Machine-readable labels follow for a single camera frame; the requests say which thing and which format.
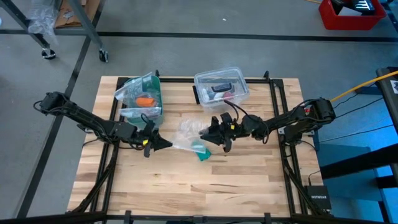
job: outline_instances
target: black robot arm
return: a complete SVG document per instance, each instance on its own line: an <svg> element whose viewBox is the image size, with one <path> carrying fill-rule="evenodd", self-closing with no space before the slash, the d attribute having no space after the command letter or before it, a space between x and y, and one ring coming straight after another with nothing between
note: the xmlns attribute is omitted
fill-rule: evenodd
<svg viewBox="0 0 398 224"><path fill-rule="evenodd" d="M323 125L331 123L336 114L329 100L319 98L306 100L291 111L275 118L263 121L260 117L247 114L238 105L225 101L234 109L242 110L246 115L241 124L237 119L232 119L229 113L221 114L221 123L216 116L211 118L211 125L201 134L203 140L217 145L224 145L224 151L231 150L232 141L236 138L252 136L262 140L265 144L268 135L274 130L283 129L282 142L285 144L298 144L303 133L320 129Z"/></svg>
<svg viewBox="0 0 398 224"><path fill-rule="evenodd" d="M155 124L149 119L144 130L137 130L137 127L126 122L104 120L99 116L90 113L70 101L63 93L47 93L42 101L36 102L35 109L43 114L54 116L64 115L78 123L83 131L92 130L97 138L103 142L116 144L119 141L128 143L131 149L144 150L144 156L149 157L150 150L159 150L172 146L172 143L159 135L159 130L154 129Z"/></svg>

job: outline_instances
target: gray floor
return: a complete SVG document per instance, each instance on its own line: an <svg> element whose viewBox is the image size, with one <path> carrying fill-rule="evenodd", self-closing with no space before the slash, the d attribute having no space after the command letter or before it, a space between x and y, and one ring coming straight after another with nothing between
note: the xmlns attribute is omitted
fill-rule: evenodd
<svg viewBox="0 0 398 224"><path fill-rule="evenodd" d="M29 6L16 1L22 11ZM1 29L18 25L0 9ZM370 31L336 31L323 28L318 4L306 1L115 1L107 0L98 30L136 32L205 32L232 34L328 35L397 37L388 18ZM57 37L52 48L58 58L41 59L40 47L26 35L0 35L0 218L11 218L31 175L52 117L32 109L48 91L66 88L84 37ZM103 37L110 54L107 64L98 60L90 45L72 94L72 100L91 110L103 75L143 75L159 69L161 75L196 73L237 66L246 77L300 79L305 98L333 98L375 77L375 70L398 62L398 45L352 42L283 40L173 39ZM376 99L358 96L337 113ZM390 124L383 102L350 114L320 131L320 139ZM63 213L77 170L84 134L64 119L29 215ZM377 149L397 142L395 131L330 141L331 144L370 146Z"/></svg>

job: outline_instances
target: red bin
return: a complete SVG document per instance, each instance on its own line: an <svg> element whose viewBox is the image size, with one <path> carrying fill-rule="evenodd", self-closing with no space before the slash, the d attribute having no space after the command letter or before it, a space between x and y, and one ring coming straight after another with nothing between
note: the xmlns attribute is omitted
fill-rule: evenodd
<svg viewBox="0 0 398 224"><path fill-rule="evenodd" d="M386 16L379 0L371 0L375 13L373 16L338 16L331 5L331 0L323 0L319 6L323 25L332 30L369 30Z"/></svg>

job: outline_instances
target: black metal frame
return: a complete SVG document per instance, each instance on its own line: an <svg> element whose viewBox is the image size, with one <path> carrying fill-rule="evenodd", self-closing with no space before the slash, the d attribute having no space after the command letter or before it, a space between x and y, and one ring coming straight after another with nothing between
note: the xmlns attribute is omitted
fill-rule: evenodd
<svg viewBox="0 0 398 224"><path fill-rule="evenodd" d="M128 78L118 78L116 89L119 89ZM161 78L161 82L182 82L182 83L193 83L192 78ZM285 97L284 83L282 79L270 79L269 73L266 72L263 79L246 79L247 83L264 83L269 84L272 98L272 105L274 108L275 116L279 115L278 102L276 97L275 87L279 88L280 98L282 102L283 112L288 111L287 100ZM109 119L114 120L116 116L116 110L118 107L117 99L114 99L111 114ZM119 120L123 121L124 117L120 116ZM11 220L0 220L0 224L10 224L10 223L88 223L88 222L98 222L102 221L106 223L107 220L124 220L125 223L132 223L134 220L168 220L168 221L191 221L195 223L205 223L205 222L261 222L264 224L270 224L271 222L286 222L286 223L379 223L379 222L369 222L364 220L352 220L345 218L334 218L324 213L317 213L319 208L315 205L306 191L302 186L300 168L297 159L297 153L294 146L290 146L290 152L292 157L293 170L289 166L289 162L286 158L286 146L281 143L281 135L278 133L279 139L279 149L281 154L281 163L284 170L285 188L287 194L287 201L289 206L290 217L285 218L273 218L270 213L265 213L263 217L208 217L208 216L167 216L167 215L131 215L131 211L127 210L125 215L107 215L106 212L109 207L109 200L111 196L111 187L113 183L113 175L116 167L116 159L118 156L118 144L114 146L111 160L106 165L106 158L108 156L109 144L104 143L103 152L101 155L101 160L99 162L98 173L96 178L96 184L87 195L86 199L73 211L67 212L64 215L50 215L44 217L31 217L25 218L18 217L17 219ZM106 189L104 192L104 201L102 204L101 211L97 212L96 208L98 206L99 189L108 178ZM292 181L298 192L300 200L300 208L302 214L298 214L295 211L293 191L291 182ZM35 192L30 192L27 197L33 197ZM91 204L90 211L85 212ZM307 206L312 210L313 215L308 215ZM24 208L26 212L29 210L29 206Z"/></svg>

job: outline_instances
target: butcher block tabletop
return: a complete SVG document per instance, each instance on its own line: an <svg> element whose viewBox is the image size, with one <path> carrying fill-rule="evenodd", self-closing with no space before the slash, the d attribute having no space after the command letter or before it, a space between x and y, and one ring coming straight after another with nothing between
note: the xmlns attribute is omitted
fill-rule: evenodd
<svg viewBox="0 0 398 224"><path fill-rule="evenodd" d="M118 78L101 78L93 113L103 119L109 119ZM303 101L299 80L283 80L291 110ZM200 119L210 125L212 116L220 118L219 113L204 113L202 107L196 105L192 85L161 83L164 122L159 133L163 138L172 139L179 123L186 119ZM241 103L241 107L262 119L274 117L269 85L248 83L248 88L250 97ZM281 112L279 91L277 96ZM229 112L235 117L232 109ZM95 138L94 134L87 134L85 142ZM303 137L303 140L313 143L309 137ZM277 131L270 134L266 145L251 137L237 139L229 153L225 153L222 146L212 143L207 146L212 155L203 162L194 152L173 147L151 151L150 158L145 158L143 151L120 149L108 214L124 215L126 210L131 210L134 215L263 217L269 212L272 217L290 216ZM306 185L308 175L319 170L317 155L308 144L296 148L303 185ZM77 207L94 186L102 150L100 141L83 148L68 210ZM112 150L109 147L108 160ZM320 173L313 174L311 181L321 185ZM99 193L97 210L102 208L105 186L106 183ZM292 189L299 213L299 198L293 183Z"/></svg>

